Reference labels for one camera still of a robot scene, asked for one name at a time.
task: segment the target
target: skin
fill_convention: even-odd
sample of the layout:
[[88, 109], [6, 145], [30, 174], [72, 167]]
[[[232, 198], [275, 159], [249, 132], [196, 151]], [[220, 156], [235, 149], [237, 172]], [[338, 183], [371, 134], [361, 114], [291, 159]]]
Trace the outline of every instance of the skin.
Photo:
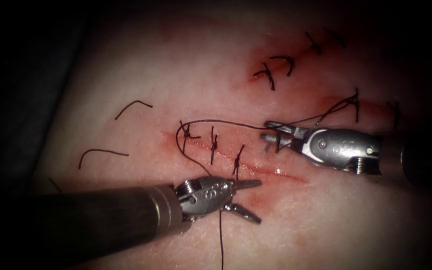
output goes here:
[[[183, 123], [219, 119], [253, 126], [325, 112], [359, 89], [355, 107], [319, 126], [366, 133], [410, 130], [432, 115], [432, 77], [398, 50], [387, 21], [370, 9], [251, 4], [115, 7], [92, 26], [34, 173], [38, 194], [172, 183], [207, 175], [183, 157], [175, 132]], [[345, 38], [346, 48], [323, 27]], [[311, 48], [308, 32], [322, 54]], [[270, 56], [287, 55], [295, 67]], [[275, 82], [253, 77], [267, 63]], [[115, 117], [130, 102], [117, 120]], [[300, 124], [312, 127], [315, 120]], [[211, 126], [218, 148], [211, 157]], [[265, 152], [259, 130], [192, 124], [186, 154], [211, 174], [261, 187], [234, 202], [261, 225], [222, 213], [225, 269], [321, 269], [419, 266], [432, 256], [432, 195], [384, 180], [314, 166], [289, 149]], [[179, 141], [183, 141], [181, 132]], [[91, 152], [106, 149], [129, 156]], [[176, 236], [157, 239], [74, 269], [220, 269], [218, 214]]]

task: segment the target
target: black suture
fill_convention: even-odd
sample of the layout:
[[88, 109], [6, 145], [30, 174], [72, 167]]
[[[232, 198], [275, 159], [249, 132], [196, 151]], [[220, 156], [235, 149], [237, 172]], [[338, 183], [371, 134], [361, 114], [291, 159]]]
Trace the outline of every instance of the black suture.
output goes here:
[[225, 269], [225, 250], [223, 248], [223, 226], [222, 226], [222, 215], [223, 210], [219, 210], [219, 245], [221, 247], [221, 270]]
[[386, 102], [386, 106], [394, 112], [394, 124], [392, 128], [395, 130], [398, 128], [400, 124], [400, 118], [401, 118], [400, 102], [396, 100], [393, 105], [388, 101]]
[[237, 153], [237, 156], [234, 159], [234, 169], [232, 170], [232, 175], [235, 175], [236, 173], [236, 181], [239, 180], [238, 174], [240, 171], [240, 158], [241, 158], [241, 152], [243, 151], [243, 148], [245, 148], [244, 144], [241, 146], [241, 149], [239, 149], [239, 153]]
[[63, 193], [63, 191], [61, 190], [61, 188], [56, 184], [56, 182], [53, 181], [53, 179], [51, 179], [51, 177], [48, 177], [47, 179], [57, 189], [58, 193]]
[[152, 108], [152, 107], [153, 107], [152, 105], [149, 105], [149, 104], [147, 104], [147, 103], [144, 103], [144, 102], [142, 102], [141, 100], [135, 100], [135, 101], [129, 103], [128, 105], [126, 105], [126, 107], [124, 107], [124, 109], [122, 109], [122, 110], [119, 112], [119, 114], [114, 118], [114, 120], [118, 120], [118, 118], [120, 117], [120, 115], [121, 115], [124, 111], [126, 111], [126, 109], [127, 109], [129, 106], [131, 106], [131, 105], [133, 105], [133, 104], [135, 104], [135, 103], [141, 103], [141, 104], [143, 104], [143, 105], [148, 106], [149, 108]]
[[269, 80], [269, 84], [271, 85], [271, 91], [274, 91], [274, 90], [276, 90], [276, 88], [275, 88], [275, 80], [273, 80], [273, 76], [271, 75], [271, 71], [268, 68], [268, 65], [266, 65], [266, 63], [262, 63], [262, 64], [264, 65], [265, 70], [260, 70], [260, 71], [258, 71], [256, 73], [254, 73], [253, 76], [255, 78], [257, 78], [259, 74], [266, 74], [266, 76], [267, 76], [267, 78]]
[[322, 54], [321, 47], [311, 38], [310, 33], [304, 32], [306, 37], [311, 41], [311, 48], [315, 49], [318, 55]]
[[334, 31], [329, 30], [326, 27], [324, 27], [324, 30], [326, 32], [328, 32], [328, 34], [330, 34], [333, 39], [335, 39], [337, 42], [339, 42], [344, 49], [346, 48], [345, 40], [343, 39], [343, 37], [341, 35], [339, 35], [338, 33], [334, 32]]
[[[313, 126], [313, 128], [312, 128], [312, 130], [314, 130], [314, 129], [319, 125], [319, 123], [321, 123], [321, 121], [322, 121], [322, 120], [323, 120], [327, 115], [332, 114], [332, 113], [336, 113], [336, 112], [338, 112], [338, 111], [341, 111], [342, 109], [348, 107], [349, 105], [353, 105], [354, 102], [352, 102], [351, 99], [357, 99], [357, 97], [358, 97], [358, 89], [356, 88], [356, 93], [355, 93], [354, 95], [352, 95], [352, 96], [350, 96], [350, 97], [348, 97], [348, 98], [345, 98], [345, 99], [343, 99], [342, 101], [336, 103], [335, 105], [333, 105], [333, 106], [332, 106], [332, 107], [331, 107], [327, 112], [325, 112], [325, 113], [322, 113], [322, 114], [319, 114], [319, 115], [316, 115], [316, 116], [313, 116], [313, 117], [309, 117], [309, 118], [306, 118], [306, 119], [303, 119], [303, 120], [294, 121], [294, 122], [290, 122], [290, 123], [285, 123], [285, 124], [282, 124], [282, 125], [279, 125], [279, 126], [274, 126], [274, 127], [271, 127], [271, 129], [274, 129], [274, 130], [277, 131], [277, 128], [282, 127], [282, 126], [285, 126], [285, 125], [294, 125], [294, 124], [301, 123], [301, 122], [305, 122], [305, 121], [309, 121], [309, 120], [312, 120], [312, 119], [315, 119], [315, 118], [320, 118], [320, 119], [319, 119], [319, 120], [314, 124], [314, 126]], [[345, 105], [343, 105], [343, 106], [340, 107], [340, 108], [337, 108], [339, 105], [341, 105], [341, 104], [344, 103], [344, 102], [346, 102]], [[358, 114], [358, 112], [359, 112], [359, 103], [356, 103], [356, 104], [357, 104], [356, 114]], [[276, 153], [278, 153], [281, 149], [286, 148], [286, 147], [288, 147], [288, 146], [290, 146], [290, 145], [291, 145], [291, 143], [288, 143], [288, 144], [285, 144], [285, 145], [281, 146], [281, 133], [280, 133], [280, 132], [277, 132], [277, 133], [276, 133]]]
[[83, 158], [85, 157], [85, 155], [89, 152], [93, 152], [93, 151], [97, 151], [97, 152], [105, 152], [105, 153], [111, 153], [111, 154], [115, 154], [115, 155], [120, 155], [120, 156], [125, 156], [125, 157], [129, 157], [129, 154], [125, 154], [125, 153], [119, 153], [119, 152], [115, 152], [115, 151], [111, 151], [111, 150], [105, 150], [105, 149], [89, 149], [86, 152], [84, 152], [81, 155], [81, 159], [79, 160], [79, 165], [77, 166], [78, 170], [81, 170], [81, 164], [83, 163]]
[[289, 62], [289, 70], [286, 74], [286, 76], [289, 77], [291, 75], [291, 72], [293, 71], [293, 68], [295, 67], [295, 61], [289, 56], [271, 56], [269, 58], [269, 60], [273, 60], [273, 59], [283, 59], [284, 61]]
[[[181, 126], [183, 126], [183, 122], [181, 122], [181, 120], [179, 120], [179, 124]], [[184, 131], [184, 143], [182, 145], [182, 151], [184, 152], [186, 150], [186, 139], [187, 138], [190, 138], [190, 139], [199, 139], [199, 138], [201, 138], [201, 136], [196, 136], [196, 137], [191, 136], [190, 125], [189, 124], [187, 125], [186, 129], [184, 129], [184, 127], [183, 127], [182, 130]]]
[[321, 123], [321, 121], [323, 121], [323, 119], [326, 116], [328, 116], [330, 113], [336, 112], [335, 109], [343, 103], [346, 103], [344, 107], [346, 107], [347, 105], [356, 106], [356, 123], [357, 123], [359, 120], [358, 115], [360, 112], [360, 104], [359, 104], [358, 96], [359, 96], [359, 90], [358, 88], [356, 88], [356, 93], [354, 95], [339, 101], [338, 103], [334, 104], [331, 108], [329, 108], [325, 113], [323, 113], [322, 116], [319, 118], [319, 120], [313, 125], [312, 130], [314, 130]]
[[[322, 116], [327, 116], [329, 114], [339, 112], [339, 111], [343, 110], [344, 108], [346, 108], [349, 105], [350, 105], [349, 103], [346, 103], [346, 104], [344, 104], [343, 106], [341, 106], [339, 108], [336, 108], [336, 106], [333, 106], [335, 109], [333, 109], [331, 112], [325, 112], [325, 113], [314, 115], [314, 116], [311, 116], [311, 117], [308, 117], [308, 118], [304, 118], [304, 119], [301, 119], [301, 120], [297, 120], [297, 121], [293, 121], [293, 122], [289, 122], [289, 123], [284, 123], [281, 126], [284, 126], [284, 125], [294, 125], [294, 124], [306, 122], [306, 121], [309, 121], [309, 120], [317, 119], [317, 118], [320, 118]], [[231, 122], [231, 121], [226, 121], [226, 120], [220, 120], [220, 119], [202, 119], [202, 120], [194, 120], [194, 121], [189, 121], [189, 122], [186, 122], [186, 123], [182, 123], [179, 126], [179, 128], [177, 129], [176, 134], [175, 134], [177, 148], [179, 149], [179, 151], [181, 152], [181, 154], [183, 155], [183, 157], [185, 157], [186, 159], [188, 159], [191, 162], [194, 162], [196, 165], [200, 166], [209, 176], [212, 175], [210, 173], [210, 171], [203, 164], [201, 164], [197, 160], [189, 157], [183, 151], [183, 149], [181, 148], [180, 142], [178, 140], [178, 135], [179, 135], [180, 131], [182, 129], [184, 129], [184, 126], [190, 125], [190, 124], [196, 124], [196, 123], [221, 123], [221, 124], [229, 124], [229, 125], [243, 127], [243, 128], [248, 128], [248, 129], [253, 129], [253, 130], [260, 130], [260, 131], [276, 130], [276, 128], [279, 128], [279, 126], [275, 126], [275, 127], [259, 127], [259, 126], [253, 126], [253, 125], [249, 125], [249, 124], [244, 124], [244, 123], [237, 123], [237, 122]]]
[[215, 127], [212, 126], [211, 127], [211, 165], [213, 165], [213, 160], [215, 159], [215, 150], [218, 148], [218, 135], [216, 134], [216, 136], [213, 138], [213, 131], [214, 131]]

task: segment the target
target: dark background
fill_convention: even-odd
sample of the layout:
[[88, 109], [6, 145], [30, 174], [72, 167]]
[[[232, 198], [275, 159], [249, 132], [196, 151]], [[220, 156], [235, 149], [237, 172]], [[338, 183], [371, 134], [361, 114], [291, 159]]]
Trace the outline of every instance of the dark background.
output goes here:
[[[148, 6], [138, 3], [132, 6]], [[0, 205], [7, 198], [28, 194], [82, 41], [100, 15], [114, 5], [94, 1], [0, 4]], [[367, 5], [397, 41], [399, 57], [408, 65], [423, 67], [432, 78], [432, 2]], [[421, 125], [428, 129], [428, 140], [421, 145], [432, 147], [432, 115], [422, 119]], [[0, 230], [9, 226], [11, 222], [1, 223]], [[0, 239], [0, 247], [7, 244]]]

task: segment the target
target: interrupted suture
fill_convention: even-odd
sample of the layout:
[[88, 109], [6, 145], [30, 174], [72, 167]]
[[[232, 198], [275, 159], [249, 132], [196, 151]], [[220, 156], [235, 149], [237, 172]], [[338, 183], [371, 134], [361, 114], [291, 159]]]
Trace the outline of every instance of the interrupted suture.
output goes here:
[[213, 160], [215, 158], [215, 150], [218, 148], [218, 135], [213, 137], [213, 131], [215, 127], [211, 127], [211, 165], [213, 165]]

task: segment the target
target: cut suture end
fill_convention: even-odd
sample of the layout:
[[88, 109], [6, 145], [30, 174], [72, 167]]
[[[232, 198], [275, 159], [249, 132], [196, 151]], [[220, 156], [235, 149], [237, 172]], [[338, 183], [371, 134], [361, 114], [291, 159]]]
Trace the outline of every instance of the cut suture end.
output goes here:
[[119, 156], [125, 156], [125, 157], [129, 157], [129, 154], [126, 153], [120, 153], [120, 152], [116, 152], [116, 151], [112, 151], [112, 150], [105, 150], [105, 149], [89, 149], [86, 152], [84, 152], [81, 155], [81, 158], [79, 159], [79, 164], [77, 166], [78, 170], [81, 170], [81, 166], [83, 164], [83, 158], [86, 156], [87, 153], [89, 152], [104, 152], [104, 153], [110, 153], [110, 154], [115, 154], [115, 155], [119, 155]]
[[57, 190], [58, 193], [63, 193], [61, 188], [56, 184], [56, 182], [51, 177], [48, 177], [47, 180], [54, 186], [54, 188]]
[[121, 116], [121, 114], [122, 114], [124, 111], [126, 111], [127, 108], [129, 108], [131, 105], [133, 105], [133, 104], [135, 104], [135, 103], [141, 103], [141, 104], [143, 104], [143, 105], [145, 105], [145, 106], [147, 106], [147, 107], [149, 107], [149, 108], [152, 108], [152, 107], [153, 107], [152, 105], [149, 105], [149, 104], [147, 104], [147, 103], [144, 103], [144, 102], [142, 102], [141, 100], [135, 100], [135, 101], [129, 103], [128, 105], [126, 105], [126, 107], [124, 107], [124, 108], [123, 108], [123, 109], [118, 113], [118, 115], [114, 118], [114, 120], [118, 120], [118, 118]]

